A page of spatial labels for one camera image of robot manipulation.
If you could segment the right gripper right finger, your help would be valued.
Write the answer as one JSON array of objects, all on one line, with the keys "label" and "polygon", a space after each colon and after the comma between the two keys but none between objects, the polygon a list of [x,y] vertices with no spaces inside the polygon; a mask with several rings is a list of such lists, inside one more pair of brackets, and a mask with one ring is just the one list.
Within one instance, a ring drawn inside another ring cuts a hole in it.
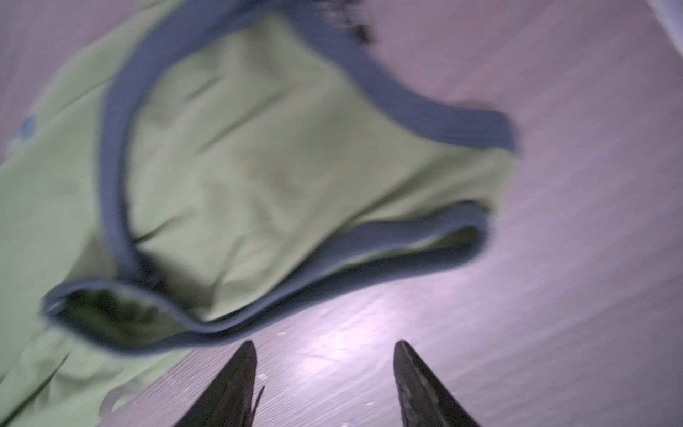
[{"label": "right gripper right finger", "polygon": [[405,340],[395,344],[393,373],[405,427],[480,427]]}]

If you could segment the green tank top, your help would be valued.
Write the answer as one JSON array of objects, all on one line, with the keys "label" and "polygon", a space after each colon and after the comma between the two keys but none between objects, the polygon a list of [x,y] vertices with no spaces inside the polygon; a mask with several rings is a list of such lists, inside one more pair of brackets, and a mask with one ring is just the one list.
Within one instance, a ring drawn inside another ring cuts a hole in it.
[{"label": "green tank top", "polygon": [[12,145],[1,423],[95,426],[191,350],[467,263],[516,133],[413,93],[313,1],[154,1]]}]

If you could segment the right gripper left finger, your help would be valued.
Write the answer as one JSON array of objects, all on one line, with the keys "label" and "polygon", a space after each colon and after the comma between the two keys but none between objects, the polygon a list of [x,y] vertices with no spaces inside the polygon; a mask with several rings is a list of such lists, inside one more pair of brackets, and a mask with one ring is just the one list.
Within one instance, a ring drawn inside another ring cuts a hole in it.
[{"label": "right gripper left finger", "polygon": [[257,407],[253,403],[256,368],[256,348],[246,341],[175,426],[252,426]]}]

